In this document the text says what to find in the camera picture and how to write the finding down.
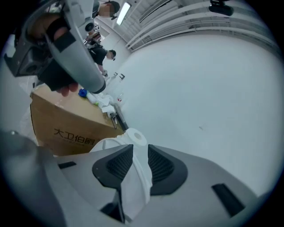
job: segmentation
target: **paper towel roll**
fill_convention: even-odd
[[[124,134],[124,136],[127,136],[134,145],[137,145],[137,146],[147,145],[147,140],[145,136],[141,132],[139,132],[137,129],[129,128],[128,130],[126,130],[126,133]]]

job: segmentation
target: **black camera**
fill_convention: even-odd
[[[225,5],[225,1],[228,0],[210,0],[211,5],[209,6],[209,10],[211,12],[231,16],[234,13],[234,9],[230,6]]]

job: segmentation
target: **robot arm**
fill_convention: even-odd
[[[0,138],[10,190],[46,226],[125,226],[122,182],[135,171],[133,145],[55,158],[15,132],[0,132]],[[131,227],[242,226],[256,208],[256,195],[209,160],[149,145],[148,164],[150,201]]]
[[[53,40],[47,32],[44,34],[45,45],[39,45],[38,40],[33,40],[28,35],[28,27],[55,2],[56,0],[41,2],[25,21],[16,52],[12,57],[4,56],[9,69],[15,77],[37,75],[51,90],[77,82],[90,92],[103,91],[105,81],[83,43],[88,32],[95,27],[91,17],[94,0],[62,2],[64,7],[61,20],[65,21],[68,31],[57,40]]]

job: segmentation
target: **ceiling light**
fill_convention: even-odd
[[[130,7],[131,7],[131,5],[130,5],[128,2],[124,3],[124,5],[123,5],[123,7],[122,7],[122,9],[121,9],[121,11],[120,11],[120,14],[119,14],[119,16],[118,16],[118,19],[117,19],[117,21],[116,21],[116,23],[117,23],[118,25],[121,25],[121,23],[123,22],[123,19],[124,19],[125,15],[127,14],[128,10],[130,9]]]

